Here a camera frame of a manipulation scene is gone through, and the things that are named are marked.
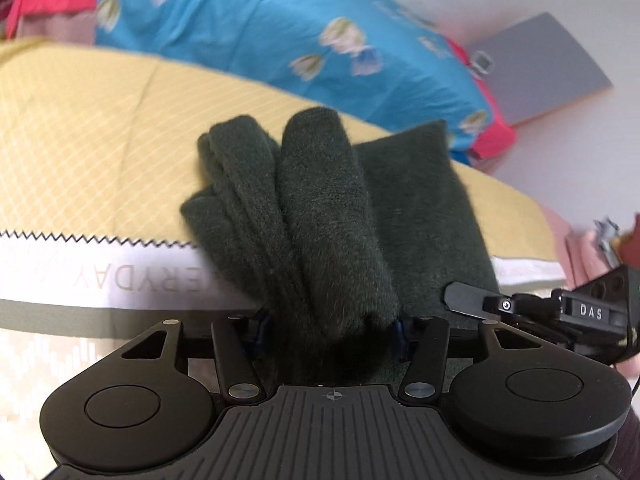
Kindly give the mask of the person's right hand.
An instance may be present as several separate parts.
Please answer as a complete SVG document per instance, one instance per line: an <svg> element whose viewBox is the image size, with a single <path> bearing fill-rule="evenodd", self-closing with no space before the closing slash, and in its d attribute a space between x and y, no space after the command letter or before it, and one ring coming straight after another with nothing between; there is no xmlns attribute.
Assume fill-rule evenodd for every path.
<svg viewBox="0 0 640 480"><path fill-rule="evenodd" d="M639 375L639 215L625 233L608 217L590 231L570 233L566 247L573 283L579 295L608 304L602 320L614 321L614 308L623 311L634 336L634 348L618 359L624 374Z"/></svg>

